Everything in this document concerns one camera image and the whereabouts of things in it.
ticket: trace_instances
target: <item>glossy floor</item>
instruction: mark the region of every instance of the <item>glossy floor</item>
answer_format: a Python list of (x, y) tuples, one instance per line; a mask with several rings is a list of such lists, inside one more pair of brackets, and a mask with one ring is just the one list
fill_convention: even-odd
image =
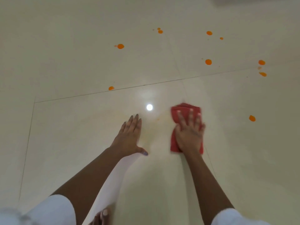
[(204, 159), (234, 206), (250, 218), (296, 224), (299, 7), (300, 0), (0, 0), (0, 206), (25, 212), (39, 203), (139, 113), (140, 145), (150, 155), (126, 173), (114, 223), (201, 223), (186, 161), (169, 151), (170, 107), (185, 101), (202, 107)]

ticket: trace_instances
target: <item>bright white light spot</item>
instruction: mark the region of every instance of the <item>bright white light spot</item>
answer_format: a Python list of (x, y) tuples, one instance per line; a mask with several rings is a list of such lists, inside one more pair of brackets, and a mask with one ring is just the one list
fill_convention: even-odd
[(153, 109), (153, 106), (151, 104), (148, 104), (147, 105), (147, 110), (152, 110)]

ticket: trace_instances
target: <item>red cloth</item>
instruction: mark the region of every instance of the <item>red cloth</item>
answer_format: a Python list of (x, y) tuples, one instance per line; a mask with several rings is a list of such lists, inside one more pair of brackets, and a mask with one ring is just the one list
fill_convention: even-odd
[[(195, 120), (196, 117), (197, 117), (197, 114), (201, 113), (201, 108), (200, 107), (192, 106), (192, 105), (184, 103), (184, 102), (177, 105), (177, 106), (172, 106), (171, 107), (171, 115), (172, 115), (172, 118), (173, 118), (174, 122), (176, 124), (177, 123), (180, 124), (179, 118), (178, 118), (178, 115), (177, 115), (177, 111), (180, 110), (182, 116), (185, 118), (186, 123), (188, 123), (188, 116), (189, 116), (191, 108), (193, 109), (193, 115), (194, 115), (194, 120)], [(202, 128), (202, 120), (201, 120), (199, 129), (201, 129), (201, 128)], [(172, 136), (171, 136), (171, 151), (173, 151), (173, 152), (182, 152), (179, 149), (177, 141), (176, 141), (175, 129), (173, 130)], [(203, 142), (201, 143), (201, 147), (199, 149), (199, 152), (200, 152), (201, 155), (203, 154)]]

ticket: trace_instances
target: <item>white shirt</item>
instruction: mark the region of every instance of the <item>white shirt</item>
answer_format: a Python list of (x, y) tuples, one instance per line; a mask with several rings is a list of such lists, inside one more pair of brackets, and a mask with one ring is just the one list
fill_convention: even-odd
[[(0, 210), (0, 225), (76, 225), (71, 202), (62, 195), (53, 195), (38, 204), (26, 215), (13, 209)], [(233, 208), (219, 212), (212, 225), (269, 225), (263, 221), (243, 217)]]

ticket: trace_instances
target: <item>bare foot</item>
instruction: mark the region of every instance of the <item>bare foot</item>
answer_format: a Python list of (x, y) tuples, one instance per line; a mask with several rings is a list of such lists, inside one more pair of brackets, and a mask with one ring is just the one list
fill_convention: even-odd
[(110, 208), (103, 209), (95, 215), (93, 221), (90, 222), (89, 225), (109, 225), (110, 214)]

